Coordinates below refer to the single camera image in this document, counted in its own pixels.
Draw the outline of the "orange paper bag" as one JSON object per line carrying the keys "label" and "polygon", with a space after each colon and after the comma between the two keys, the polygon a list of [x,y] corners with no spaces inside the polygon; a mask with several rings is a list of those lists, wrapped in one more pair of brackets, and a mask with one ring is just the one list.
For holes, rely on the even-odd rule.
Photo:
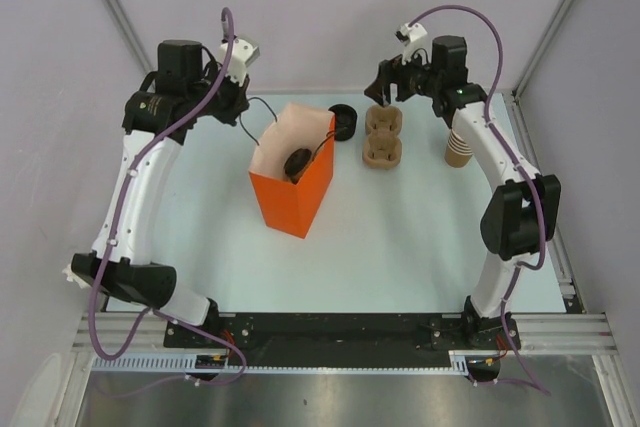
{"label": "orange paper bag", "polygon": [[336,114],[289,102],[255,144],[248,174],[265,224],[304,239],[334,172]]}

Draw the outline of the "black plastic cup lid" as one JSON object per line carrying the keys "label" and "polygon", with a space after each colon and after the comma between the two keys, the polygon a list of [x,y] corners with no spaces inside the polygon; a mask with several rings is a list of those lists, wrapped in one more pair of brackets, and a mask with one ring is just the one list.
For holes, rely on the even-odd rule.
{"label": "black plastic cup lid", "polygon": [[299,148],[295,150],[284,163],[283,170],[287,178],[304,172],[307,165],[311,162],[313,154],[308,148]]}

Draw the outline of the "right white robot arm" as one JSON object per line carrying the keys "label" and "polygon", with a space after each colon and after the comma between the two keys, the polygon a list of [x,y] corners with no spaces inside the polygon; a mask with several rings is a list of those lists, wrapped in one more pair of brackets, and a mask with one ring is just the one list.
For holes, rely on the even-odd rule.
{"label": "right white robot arm", "polygon": [[414,96],[432,101],[435,115],[445,121],[450,137],[466,144],[492,191],[480,221],[487,250],[476,287],[465,300],[456,333],[473,348],[495,338],[514,340],[510,303],[523,271],[538,271],[554,237],[561,183],[543,175],[508,138],[491,109],[491,93],[468,79],[467,43],[460,36],[432,40],[420,25],[400,28],[401,54],[380,62],[366,97],[381,107]]}

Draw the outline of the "stack of black lids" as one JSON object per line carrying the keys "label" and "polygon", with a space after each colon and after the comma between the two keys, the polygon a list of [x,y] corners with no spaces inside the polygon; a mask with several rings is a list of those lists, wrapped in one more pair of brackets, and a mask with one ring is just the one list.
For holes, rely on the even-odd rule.
{"label": "stack of black lids", "polygon": [[335,140],[344,142],[350,140],[357,127],[357,112],[348,104],[334,104],[329,111],[335,117]]}

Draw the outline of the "stack of paper cups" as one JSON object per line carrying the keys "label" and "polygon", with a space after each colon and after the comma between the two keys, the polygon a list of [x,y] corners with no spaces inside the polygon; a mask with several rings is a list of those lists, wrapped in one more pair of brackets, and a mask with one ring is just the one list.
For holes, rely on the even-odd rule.
{"label": "stack of paper cups", "polygon": [[455,131],[451,130],[444,154],[445,162],[450,167],[462,168],[469,163],[472,157],[473,152],[469,145]]}

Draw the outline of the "white crumpled cloth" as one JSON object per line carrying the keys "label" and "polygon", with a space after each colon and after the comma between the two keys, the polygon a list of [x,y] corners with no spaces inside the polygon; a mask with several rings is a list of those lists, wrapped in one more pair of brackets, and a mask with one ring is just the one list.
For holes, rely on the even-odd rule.
{"label": "white crumpled cloth", "polygon": [[73,282],[73,283],[77,284],[81,289],[87,289],[87,288],[91,287],[91,285],[89,283],[87,283],[80,276],[78,276],[76,273],[73,272],[72,267],[71,267],[70,264],[68,264],[62,270],[62,273],[65,275],[67,282]]}

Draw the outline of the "aluminium frame rail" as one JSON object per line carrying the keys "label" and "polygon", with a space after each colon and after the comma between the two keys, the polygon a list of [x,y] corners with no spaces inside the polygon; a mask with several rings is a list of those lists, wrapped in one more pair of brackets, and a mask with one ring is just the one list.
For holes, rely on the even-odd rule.
{"label": "aluminium frame rail", "polygon": [[515,314],[526,355],[615,355],[604,314]]}

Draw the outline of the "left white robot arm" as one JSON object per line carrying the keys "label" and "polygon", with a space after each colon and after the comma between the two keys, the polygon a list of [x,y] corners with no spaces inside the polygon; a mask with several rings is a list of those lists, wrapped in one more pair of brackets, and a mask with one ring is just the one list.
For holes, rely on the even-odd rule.
{"label": "left white robot arm", "polygon": [[185,322],[197,345],[221,334],[216,304],[182,284],[174,267],[153,260],[153,234],[170,170],[187,133],[201,116],[234,125],[249,103],[248,68],[259,47],[246,37],[223,42],[202,59],[199,42],[166,40],[158,68],[125,105],[123,153],[116,187],[98,237],[87,253],[73,256],[69,279],[100,284],[102,293]]}

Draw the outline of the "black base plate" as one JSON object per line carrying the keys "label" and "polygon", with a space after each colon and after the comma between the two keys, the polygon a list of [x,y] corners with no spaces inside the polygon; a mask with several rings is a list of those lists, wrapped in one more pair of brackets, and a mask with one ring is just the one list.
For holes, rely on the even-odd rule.
{"label": "black base plate", "polygon": [[222,314],[227,332],[251,367],[409,369],[443,367],[450,351],[521,346],[516,321],[478,320],[469,313]]}

